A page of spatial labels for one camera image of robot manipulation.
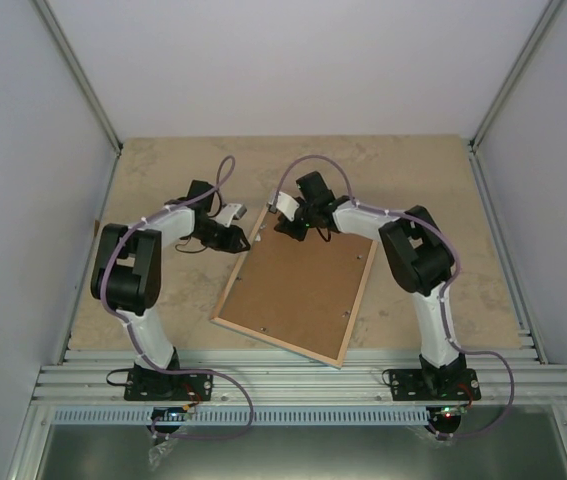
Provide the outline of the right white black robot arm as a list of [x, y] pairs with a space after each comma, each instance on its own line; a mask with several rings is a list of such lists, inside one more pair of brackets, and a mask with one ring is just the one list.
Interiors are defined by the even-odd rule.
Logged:
[[297, 241], [317, 229], [327, 232], [325, 241], [343, 233], [379, 242], [394, 281], [413, 299], [423, 390], [434, 399], [448, 397], [466, 368], [451, 321], [449, 288], [456, 257], [429, 211], [419, 205], [388, 210], [336, 197], [317, 171], [299, 178], [297, 187], [299, 197], [280, 190], [270, 196], [269, 211], [279, 215], [275, 230]]

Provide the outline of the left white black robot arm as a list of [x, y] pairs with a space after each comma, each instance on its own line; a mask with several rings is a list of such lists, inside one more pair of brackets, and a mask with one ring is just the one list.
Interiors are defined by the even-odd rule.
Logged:
[[162, 254], [181, 240], [239, 254], [250, 249], [237, 225], [246, 213], [240, 203], [212, 204], [219, 187], [194, 180], [188, 195], [167, 202], [158, 212], [134, 224], [103, 227], [90, 281], [93, 298], [119, 319], [137, 353], [135, 365], [151, 370], [148, 388], [160, 399], [181, 390], [178, 354], [163, 329], [156, 303], [162, 287]]

